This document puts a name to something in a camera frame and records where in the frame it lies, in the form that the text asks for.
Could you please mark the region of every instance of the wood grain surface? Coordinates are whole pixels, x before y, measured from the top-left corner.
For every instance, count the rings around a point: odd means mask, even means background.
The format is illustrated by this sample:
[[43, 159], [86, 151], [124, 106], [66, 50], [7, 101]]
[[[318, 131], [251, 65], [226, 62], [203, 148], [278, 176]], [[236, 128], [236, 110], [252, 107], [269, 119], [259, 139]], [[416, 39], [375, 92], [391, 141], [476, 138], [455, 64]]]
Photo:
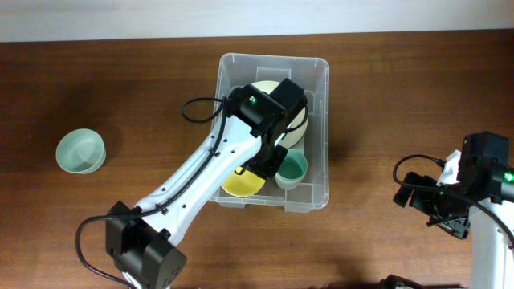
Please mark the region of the wood grain surface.
[[[173, 287], [346, 288], [388, 274], [469, 285], [471, 241], [396, 206], [391, 171], [407, 154], [446, 157], [469, 133], [514, 137], [514, 31], [0, 44], [0, 287], [122, 288], [82, 267], [76, 227], [135, 204], [200, 145], [210, 126], [180, 107], [214, 94], [227, 52], [329, 62], [330, 202], [308, 214], [208, 202], [179, 246], [188, 263]], [[89, 175], [55, 162], [77, 128], [107, 148]], [[439, 173], [424, 161], [408, 170]], [[118, 274], [103, 224], [83, 247]]]

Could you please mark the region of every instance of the black cable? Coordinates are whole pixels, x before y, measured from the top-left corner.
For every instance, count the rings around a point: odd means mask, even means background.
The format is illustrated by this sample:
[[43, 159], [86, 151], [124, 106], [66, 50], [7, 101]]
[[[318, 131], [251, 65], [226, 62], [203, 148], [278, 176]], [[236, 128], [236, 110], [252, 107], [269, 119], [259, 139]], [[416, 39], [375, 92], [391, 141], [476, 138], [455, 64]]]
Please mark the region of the black cable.
[[131, 289], [136, 289], [136, 286], [134, 286], [134, 284], [130, 283], [129, 281], [125, 281], [121, 278], [118, 278], [116, 276], [113, 276], [113, 275], [110, 275], [108, 273], [105, 273], [103, 272], [102, 270], [100, 269], [97, 269], [95, 268], [93, 265], [91, 265], [90, 263], [88, 263], [88, 261], [86, 261], [84, 255], [82, 254], [82, 250], [80, 249], [80, 235], [82, 234], [82, 230], [84, 229], [84, 227], [90, 223], [90, 222], [97, 222], [97, 221], [105, 221], [107, 220], [108, 216], [105, 215], [105, 216], [95, 216], [95, 217], [90, 217], [90, 218], [87, 218], [85, 220], [83, 220], [80, 225], [79, 225], [79, 228], [77, 229], [76, 233], [75, 233], [75, 251], [77, 252], [77, 256], [79, 257], [79, 260], [80, 262], [86, 267], [88, 268], [90, 271], [92, 271], [93, 273], [96, 273], [104, 278], [107, 278], [109, 280], [112, 280], [114, 282], [118, 282], [118, 283], [121, 283], [123, 285], [126, 285], [128, 287], [130, 287]]
[[304, 118], [302, 119], [302, 122], [300, 124], [298, 124], [295, 128], [286, 128], [284, 133], [288, 134], [290, 132], [294, 132], [298, 128], [301, 128], [302, 125], [304, 125], [307, 122], [307, 118], [308, 118], [308, 107], [307, 107], [307, 105], [305, 105], [305, 114], [304, 114]]
[[[209, 100], [209, 101], [218, 101], [218, 102], [221, 102], [222, 105], [219, 106], [219, 108], [214, 112], [214, 114], [212, 116], [209, 116], [207, 117], [206, 119], [204, 120], [195, 120], [195, 119], [192, 119], [190, 118], [187, 113], [186, 113], [186, 108], [188, 105], [194, 103], [194, 102], [197, 102], [197, 101], [202, 101], [202, 100]], [[198, 97], [196, 99], [193, 99], [193, 100], [188, 100], [186, 101], [186, 103], [182, 106], [182, 110], [181, 110], [181, 113], [182, 113], [182, 116], [184, 116], [185, 119], [187, 119], [188, 121], [190, 122], [193, 122], [195, 124], [205, 124], [206, 122], [209, 122], [211, 120], [213, 120], [216, 116], [218, 116], [218, 114], [221, 112], [221, 110], [223, 109], [223, 100], [221, 99], [218, 99], [218, 98], [214, 98], [214, 97]]]
[[[189, 105], [189, 104], [191, 104], [191, 103], [193, 103], [195, 101], [200, 101], [200, 100], [219, 101], [219, 102], [221, 102], [221, 105], [216, 110], [216, 112], [214, 112], [214, 114], [211, 117], [209, 117], [208, 119], [206, 119], [206, 120], [194, 120], [194, 119], [191, 119], [186, 114], [186, 107], [187, 107], [187, 105]], [[102, 270], [97, 269], [93, 265], [91, 265], [85, 259], [84, 255], [82, 254], [82, 249], [80, 248], [80, 235], [82, 234], [82, 231], [83, 231], [84, 227], [88, 223], [98, 222], [98, 221], [107, 221], [107, 220], [112, 220], [112, 219], [115, 219], [115, 218], [126, 218], [126, 219], [143, 218], [143, 217], [147, 217], [149, 215], [161, 212], [167, 206], [169, 206], [171, 203], [176, 201], [191, 186], [191, 184], [194, 182], [194, 180], [196, 180], [196, 178], [200, 175], [200, 173], [202, 173], [202, 171], [205, 169], [205, 167], [209, 164], [210, 160], [216, 155], [216, 153], [218, 151], [219, 144], [221, 143], [221, 140], [222, 140], [223, 132], [225, 132], [226, 114], [227, 114], [226, 107], [225, 107], [225, 99], [224, 98], [220, 100], [220, 99], [210, 98], [210, 97], [201, 97], [201, 98], [197, 98], [197, 99], [194, 99], [194, 100], [187, 101], [184, 104], [184, 106], [182, 107], [182, 115], [187, 120], [192, 121], [192, 122], [194, 122], [196, 124], [202, 124], [202, 123], [205, 123], [205, 122], [207, 122], [209, 120], [212, 120], [220, 112], [222, 112], [222, 123], [221, 123], [220, 128], [219, 128], [218, 137], [216, 138], [216, 141], [214, 142], [214, 146], [212, 147], [212, 149], [209, 150], [209, 155], [202, 162], [202, 164], [196, 170], [196, 172], [193, 174], [193, 176], [177, 191], [176, 194], [174, 194], [172, 197], [170, 197], [168, 200], [166, 200], [163, 204], [158, 205], [154, 209], [151, 209], [151, 210], [148, 210], [148, 211], [145, 211], [145, 212], [142, 212], [142, 213], [132, 212], [132, 213], [128, 213], [128, 214], [106, 214], [106, 215], [101, 215], [101, 216], [95, 216], [95, 217], [87, 218], [87, 219], [85, 219], [84, 221], [82, 221], [80, 223], [80, 225], [77, 228], [77, 231], [75, 233], [75, 251], [77, 253], [77, 256], [79, 257], [80, 262], [86, 268], [88, 268], [93, 273], [98, 274], [98, 275], [100, 275], [102, 277], [105, 277], [105, 278], [107, 278], [109, 280], [112, 280], [112, 281], [124, 284], [126, 286], [129, 286], [131, 289], [135, 289], [136, 288], [132, 283], [130, 283], [128, 281], [125, 281], [123, 279], [120, 279], [120, 278], [118, 278], [116, 276], [110, 275], [108, 273], [105, 273]]]
[[409, 159], [416, 158], [416, 157], [431, 160], [431, 161], [437, 163], [438, 165], [441, 163], [441, 161], [444, 161], [444, 160], [441, 160], [441, 159], [438, 159], [435, 157], [430, 157], [430, 156], [422, 155], [422, 154], [414, 154], [414, 155], [404, 157], [398, 163], [396, 163], [396, 165], [394, 165], [394, 168], [393, 168], [394, 181], [396, 181], [399, 185], [404, 186], [409, 189], [420, 189], [421, 191], [424, 191], [424, 192], [443, 193], [443, 194], [446, 194], [447, 196], [459, 199], [460, 201], [465, 201], [470, 206], [477, 207], [479, 210], [481, 210], [487, 216], [489, 216], [493, 221], [495, 221], [496, 224], [498, 224], [498, 226], [505, 232], [505, 234], [507, 234], [508, 240], [510, 241], [511, 245], [514, 246], [514, 234], [512, 233], [512, 231], [507, 227], [507, 225], [505, 225], [505, 223], [500, 218], [498, 218], [498, 216], [496, 216], [494, 213], [492, 213], [492, 211], [490, 211], [485, 206], [479, 204], [477, 201], [473, 201], [469, 197], [466, 197], [461, 193], [455, 192], [454, 190], [452, 190], [448, 187], [434, 188], [434, 187], [428, 187], [428, 186], [424, 186], [424, 185], [411, 185], [411, 184], [405, 183], [404, 181], [398, 180], [398, 176], [396, 174], [396, 172], [398, 171], [398, 167], [404, 161], [407, 161]]

